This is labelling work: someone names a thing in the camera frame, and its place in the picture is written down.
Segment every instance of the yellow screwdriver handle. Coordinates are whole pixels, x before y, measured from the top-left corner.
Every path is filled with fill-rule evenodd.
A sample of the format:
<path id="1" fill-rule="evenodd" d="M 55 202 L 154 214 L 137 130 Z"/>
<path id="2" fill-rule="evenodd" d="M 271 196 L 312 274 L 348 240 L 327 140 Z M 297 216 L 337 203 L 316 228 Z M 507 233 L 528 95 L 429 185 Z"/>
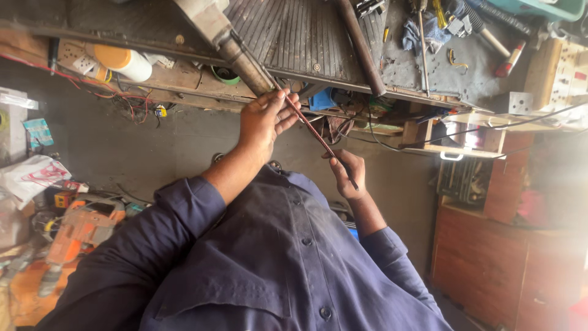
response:
<path id="1" fill-rule="evenodd" d="M 441 0 L 433 0 L 433 7 L 435 8 L 435 15 L 437 15 L 437 25 L 439 26 L 439 29 L 445 29 L 447 26 L 447 20 L 445 20 L 443 7 L 441 7 Z"/>

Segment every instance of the metal workbench top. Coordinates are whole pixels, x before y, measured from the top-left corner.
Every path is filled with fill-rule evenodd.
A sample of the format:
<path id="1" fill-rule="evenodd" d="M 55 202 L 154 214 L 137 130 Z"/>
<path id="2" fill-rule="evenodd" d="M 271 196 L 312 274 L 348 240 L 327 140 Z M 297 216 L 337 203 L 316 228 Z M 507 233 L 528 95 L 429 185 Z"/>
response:
<path id="1" fill-rule="evenodd" d="M 379 67 L 383 56 L 381 73 L 388 87 L 422 92 L 422 60 L 413 51 L 403 51 L 400 43 L 402 25 L 410 15 L 409 6 L 405 1 L 388 0 L 386 7 L 383 15 L 373 12 L 359 20 L 374 62 Z M 273 74 L 369 90 L 333 2 L 232 0 L 225 14 Z M 122 5 L 106 0 L 6 0 L 0 22 L 25 27 L 36 34 L 127 45 L 161 54 L 186 55 L 208 64 L 222 63 L 171 0 L 131 0 Z M 383 43 L 385 27 L 390 32 L 388 41 Z M 499 30 L 492 26 L 489 29 Z M 183 36 L 183 44 L 176 42 L 178 35 Z M 508 39 L 501 38 L 500 33 L 497 36 L 508 45 Z M 449 48 L 454 49 L 457 62 L 469 65 L 465 75 L 463 67 L 449 64 Z M 493 71 L 504 59 L 486 41 L 477 35 L 454 37 L 439 53 L 427 54 L 430 87 L 438 94 L 459 96 L 465 103 L 486 108 L 493 96 L 522 90 L 527 70 L 525 57 L 523 53 L 510 78 L 499 79 Z"/>

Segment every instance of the drawer handle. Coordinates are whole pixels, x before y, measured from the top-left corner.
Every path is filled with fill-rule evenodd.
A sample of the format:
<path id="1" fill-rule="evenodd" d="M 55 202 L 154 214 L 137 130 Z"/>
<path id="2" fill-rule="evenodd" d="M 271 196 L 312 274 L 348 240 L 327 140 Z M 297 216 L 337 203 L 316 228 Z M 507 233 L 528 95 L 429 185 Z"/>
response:
<path id="1" fill-rule="evenodd" d="M 459 161 L 459 160 L 463 159 L 463 154 L 459 154 L 458 157 L 447 157 L 447 156 L 445 156 L 445 152 L 441 152 L 441 154 L 439 156 L 441 156 L 442 159 L 448 160 L 448 161 Z"/>

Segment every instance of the red wire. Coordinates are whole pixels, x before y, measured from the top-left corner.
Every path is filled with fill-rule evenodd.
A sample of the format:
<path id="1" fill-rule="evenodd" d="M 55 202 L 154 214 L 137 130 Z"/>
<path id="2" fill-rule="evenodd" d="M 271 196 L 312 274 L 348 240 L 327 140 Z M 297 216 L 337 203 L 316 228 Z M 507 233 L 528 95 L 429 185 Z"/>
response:
<path id="1" fill-rule="evenodd" d="M 0 54 L 0 57 L 9 59 L 11 61 L 20 62 L 20 63 L 25 64 L 25 65 L 28 65 L 30 67 L 41 68 L 41 69 L 48 70 L 50 72 L 54 72 L 54 73 L 58 74 L 61 77 L 67 78 L 79 90 L 81 90 L 81 88 L 74 81 L 77 81 L 77 82 L 87 82 L 87 83 L 90 83 L 90 84 L 104 85 L 109 90 L 112 91 L 112 95 L 102 95 L 102 94 L 98 94 L 98 93 L 94 93 L 94 92 L 88 91 L 89 93 L 92 93 L 93 95 L 95 95 L 97 97 L 110 99 L 110 98 L 113 98 L 115 95 L 120 95 L 121 98 L 125 99 L 127 102 L 129 101 L 127 98 L 143 99 L 143 100 L 145 100 L 145 117 L 143 118 L 143 120 L 141 122 L 139 122 L 139 123 L 135 122 L 135 111 L 133 110 L 133 108 L 134 107 L 143 107 L 143 106 L 131 106 L 131 119 L 132 119 L 133 123 L 135 123 L 135 124 L 141 124 L 141 123 L 145 122 L 145 120 L 147 119 L 147 113 L 148 113 L 147 103 L 154 103 L 153 100 L 149 99 L 149 96 L 151 95 L 151 92 L 149 92 L 149 94 L 147 94 L 147 97 L 141 97 L 140 95 L 125 95 L 125 94 L 121 94 L 119 91 L 113 89 L 110 85 L 108 85 L 106 83 L 103 83 L 103 82 L 80 79 L 78 77 L 74 77 L 74 76 L 71 76 L 71 75 L 68 75 L 68 74 L 64 74 L 63 72 L 56 71 L 56 70 L 51 69 L 51 68 L 49 68 L 49 67 L 47 67 L 45 65 L 36 64 L 36 63 L 33 63 L 33 62 L 29 62 L 29 61 L 17 59 L 17 58 L 14 58 L 14 57 L 7 56 L 5 54 Z"/>
<path id="2" fill-rule="evenodd" d="M 17 59 L 17 58 L 14 58 L 14 57 L 7 56 L 7 55 L 5 55 L 5 54 L 0 54 L 0 57 L 3 57 L 3 58 L 6 58 L 6 59 L 9 59 L 9 60 L 11 60 L 11 61 L 20 62 L 20 63 L 22 63 L 22 64 L 25 64 L 25 65 L 28 65 L 28 66 L 30 66 L 30 67 L 41 68 L 41 69 L 48 70 L 48 71 L 50 71 L 50 72 L 54 72 L 54 73 L 56 73 L 57 75 L 59 75 L 59 76 L 61 76 L 61 77 L 65 77 L 65 78 L 67 78 L 67 79 L 68 79 L 68 80 L 69 80 L 69 81 L 70 81 L 70 82 L 71 82 L 71 83 L 72 83 L 74 86 L 76 86 L 76 87 L 77 87 L 79 90 L 81 90 L 81 88 L 80 88 L 80 87 L 79 87 L 79 86 L 78 86 L 78 85 L 77 85 L 77 84 L 76 84 L 74 81 L 77 81 L 77 82 L 80 82 L 80 81 L 81 81 L 81 82 L 87 82 L 87 83 L 90 83 L 90 84 L 100 84 L 100 85 L 104 85 L 104 86 L 106 86 L 106 87 L 107 87 L 109 90 L 111 90 L 111 91 L 113 92 L 113 94 L 112 94 L 112 95 L 102 95 L 102 94 L 98 94 L 98 93 L 93 93 L 93 92 L 91 92 L 91 93 L 93 93 L 94 95 L 96 95 L 97 97 L 101 97 L 101 98 L 112 98 L 112 97 L 114 97 L 115 95 L 120 95 L 120 96 L 121 96 L 121 97 L 123 97 L 123 98 L 139 98 L 139 99 L 147 100 L 147 102 L 151 102 L 151 103 L 153 103 L 153 101 L 152 101 L 151 99 L 149 99 L 149 98 L 146 98 L 146 97 L 141 97 L 141 96 L 139 96 L 139 95 L 125 95 L 125 94 L 121 94 L 121 93 L 120 93 L 120 92 L 118 92 L 117 90 L 113 89 L 113 88 L 112 88 L 110 85 L 108 85 L 108 84 L 106 84 L 106 83 L 103 83 L 103 82 L 98 82 L 98 81 L 93 81 L 93 80 L 85 80 L 85 79 L 80 79 L 80 78 L 78 78 L 78 77 L 74 77 L 74 76 L 71 76 L 71 75 L 68 75 L 68 74 L 64 74 L 63 72 L 59 72 L 59 71 L 57 71 L 57 70 L 51 69 L 51 68 L 49 68 L 49 67 L 47 67 L 47 66 L 45 66 L 45 65 L 41 65 L 41 64 L 37 64 L 37 63 L 29 62 L 29 61 L 24 61 L 24 60 L 21 60 L 21 59 Z"/>

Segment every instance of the orange power tool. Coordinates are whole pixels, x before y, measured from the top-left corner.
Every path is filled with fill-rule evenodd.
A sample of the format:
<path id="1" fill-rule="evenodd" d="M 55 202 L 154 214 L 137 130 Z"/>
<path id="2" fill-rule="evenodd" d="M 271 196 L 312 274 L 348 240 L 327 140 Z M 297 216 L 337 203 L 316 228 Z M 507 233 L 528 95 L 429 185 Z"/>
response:
<path id="1" fill-rule="evenodd" d="M 57 236 L 45 261 L 51 265 L 39 286 L 39 297 L 55 290 L 65 263 L 75 260 L 88 245 L 98 246 L 110 238 L 115 226 L 125 218 L 125 205 L 93 194 L 82 193 L 65 211 Z"/>

